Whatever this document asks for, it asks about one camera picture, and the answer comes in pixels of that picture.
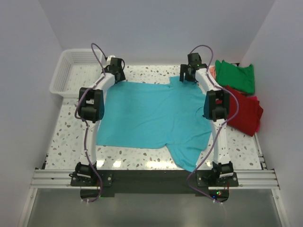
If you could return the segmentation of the turquoise t shirt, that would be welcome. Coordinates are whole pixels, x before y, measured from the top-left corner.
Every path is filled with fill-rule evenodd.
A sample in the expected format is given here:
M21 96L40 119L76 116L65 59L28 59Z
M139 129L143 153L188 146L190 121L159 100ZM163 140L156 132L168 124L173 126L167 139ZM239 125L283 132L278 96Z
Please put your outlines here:
M166 147L175 164L191 172L212 134L205 98L197 84L178 77L168 84L120 82L107 91L97 145Z

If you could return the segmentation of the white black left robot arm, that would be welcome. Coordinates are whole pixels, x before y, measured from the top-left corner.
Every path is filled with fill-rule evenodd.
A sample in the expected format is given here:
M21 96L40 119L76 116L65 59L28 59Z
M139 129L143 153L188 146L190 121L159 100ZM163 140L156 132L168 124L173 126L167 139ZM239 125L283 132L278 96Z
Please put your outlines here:
M75 172L86 185L94 185L98 181L96 157L98 127L105 113L106 93L113 85L125 80L124 67L123 59L110 55L100 77L92 85L79 90L75 118L82 121L83 145Z

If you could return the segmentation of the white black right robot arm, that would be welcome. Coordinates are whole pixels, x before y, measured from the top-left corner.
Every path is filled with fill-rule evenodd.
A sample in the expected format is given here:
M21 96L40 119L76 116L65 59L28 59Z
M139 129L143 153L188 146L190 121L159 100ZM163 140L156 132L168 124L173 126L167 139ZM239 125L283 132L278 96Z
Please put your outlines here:
M213 161L210 175L206 178L209 183L223 185L233 176L233 164L228 154L226 124L230 113L230 94L208 72L208 66L202 63L198 53L187 55L188 64L180 66L181 82L198 83L206 92L203 117L212 122Z

